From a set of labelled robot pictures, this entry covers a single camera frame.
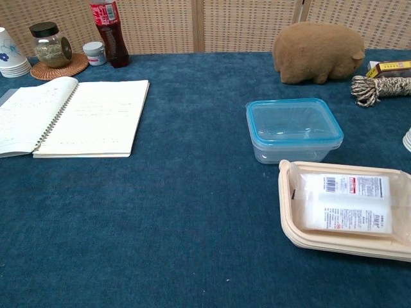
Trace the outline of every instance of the bottle cap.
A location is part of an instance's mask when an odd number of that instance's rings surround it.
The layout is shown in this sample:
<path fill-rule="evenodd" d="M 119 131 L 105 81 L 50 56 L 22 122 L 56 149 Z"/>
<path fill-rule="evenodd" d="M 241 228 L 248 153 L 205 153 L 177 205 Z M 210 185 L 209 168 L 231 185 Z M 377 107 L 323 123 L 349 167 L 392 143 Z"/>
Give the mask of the bottle cap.
<path fill-rule="evenodd" d="M 56 23 L 52 21 L 34 24 L 33 26 L 29 27 L 29 29 L 31 34 L 37 38 L 50 37 L 58 33 L 58 27 Z"/>
<path fill-rule="evenodd" d="M 98 51 L 103 47 L 103 43 L 101 42 L 89 42 L 83 45 L 83 50 L 85 53 Z"/>

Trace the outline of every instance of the white cup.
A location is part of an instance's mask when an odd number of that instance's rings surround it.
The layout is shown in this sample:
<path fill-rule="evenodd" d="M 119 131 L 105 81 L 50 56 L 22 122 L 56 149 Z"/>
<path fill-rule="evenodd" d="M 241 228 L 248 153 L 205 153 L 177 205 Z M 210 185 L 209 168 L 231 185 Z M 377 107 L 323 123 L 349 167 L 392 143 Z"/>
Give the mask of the white cup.
<path fill-rule="evenodd" d="M 0 71 L 1 72 L 12 73 L 14 71 L 20 71 L 22 69 L 26 69 L 27 67 L 31 68 L 31 65 L 30 65 L 29 61 L 25 61 L 21 65 L 18 65 L 16 67 L 0 67 Z"/>
<path fill-rule="evenodd" d="M 15 73 L 15 74 L 6 74 L 6 73 L 3 73 L 3 72 L 0 72 L 0 73 L 3 75 L 3 77 L 6 77 L 6 78 L 15 78 L 15 77 L 24 76 L 24 75 L 27 74 L 29 71 L 30 71 L 30 70 L 28 70 L 28 71 L 23 71 L 23 72 L 20 72 L 20 73 Z"/>
<path fill-rule="evenodd" d="M 6 29 L 0 27 L 0 69 L 18 67 L 26 60 Z"/>
<path fill-rule="evenodd" d="M 403 144 L 404 144 L 404 147 L 408 151 L 411 152 L 411 128 L 409 129 L 409 131 L 407 131 L 407 133 L 403 137 Z"/>

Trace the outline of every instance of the plastic bottle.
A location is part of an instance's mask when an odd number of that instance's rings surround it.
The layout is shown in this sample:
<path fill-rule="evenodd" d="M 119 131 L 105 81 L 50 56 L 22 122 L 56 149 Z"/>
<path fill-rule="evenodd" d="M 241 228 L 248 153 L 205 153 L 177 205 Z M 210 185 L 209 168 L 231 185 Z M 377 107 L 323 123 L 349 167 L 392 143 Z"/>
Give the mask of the plastic bottle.
<path fill-rule="evenodd" d="M 94 22 L 104 40 L 107 61 L 115 67 L 127 66 L 130 57 L 121 33 L 120 16 L 115 0 L 92 0 Z"/>

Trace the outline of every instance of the rope bundle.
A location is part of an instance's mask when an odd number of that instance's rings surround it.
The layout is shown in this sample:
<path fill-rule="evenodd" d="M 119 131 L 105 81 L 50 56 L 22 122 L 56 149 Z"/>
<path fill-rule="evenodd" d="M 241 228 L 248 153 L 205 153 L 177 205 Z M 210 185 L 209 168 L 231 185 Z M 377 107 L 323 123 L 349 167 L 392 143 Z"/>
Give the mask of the rope bundle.
<path fill-rule="evenodd" d="M 411 78 L 355 76 L 351 84 L 351 94 L 357 97 L 357 105 L 370 107 L 380 101 L 379 97 L 411 95 Z"/>

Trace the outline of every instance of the wombat plush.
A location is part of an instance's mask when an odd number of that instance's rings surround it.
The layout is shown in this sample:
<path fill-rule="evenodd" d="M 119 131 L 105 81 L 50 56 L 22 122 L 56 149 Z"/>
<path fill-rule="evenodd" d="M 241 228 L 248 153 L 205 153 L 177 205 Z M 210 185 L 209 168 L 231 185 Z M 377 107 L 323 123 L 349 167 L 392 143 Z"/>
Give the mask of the wombat plush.
<path fill-rule="evenodd" d="M 283 83 L 344 79 L 362 64 L 364 42 L 339 24 L 298 22 L 281 30 L 274 42 L 275 70 Z"/>

